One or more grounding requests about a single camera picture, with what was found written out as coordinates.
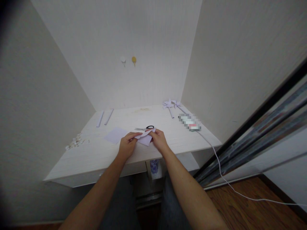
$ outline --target hand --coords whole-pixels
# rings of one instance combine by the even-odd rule
[[[142,135],[142,133],[133,133],[130,132],[126,136],[121,139],[121,143],[119,145],[118,156],[122,156],[125,160],[128,160],[131,157],[136,142],[138,141],[135,136]]]
[[[155,132],[150,132],[148,135],[153,137],[154,145],[161,154],[165,153],[165,151],[170,150],[169,145],[166,142],[164,132],[156,129]]]

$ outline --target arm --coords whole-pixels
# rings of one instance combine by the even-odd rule
[[[228,229],[210,197],[167,145],[164,133],[150,132],[162,154],[180,206],[193,229]]]
[[[121,139],[118,154],[98,182],[70,213],[59,230],[97,229],[112,199],[122,169],[132,155],[137,139],[142,133],[128,133]]]

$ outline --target wooden floor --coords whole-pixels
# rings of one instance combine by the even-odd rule
[[[234,189],[253,199],[266,198],[282,202],[258,177],[232,184]],[[229,229],[307,229],[307,225],[286,205],[252,201],[224,186],[207,192]],[[159,206],[138,211],[142,229],[156,229]],[[19,227],[18,230],[57,230],[60,224]]]

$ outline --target left hand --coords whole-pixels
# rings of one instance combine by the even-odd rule
[[[135,136],[142,135],[142,133],[130,132],[121,139],[119,145],[118,156],[123,156],[125,160],[128,160],[132,156],[136,142],[138,141]]]

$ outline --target forearm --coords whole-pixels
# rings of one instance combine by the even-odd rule
[[[175,154],[162,152],[170,179],[190,225],[193,229],[227,229],[209,196],[184,168]]]
[[[97,229],[112,199],[126,159],[117,155],[98,182],[71,212],[60,227],[66,229]]]

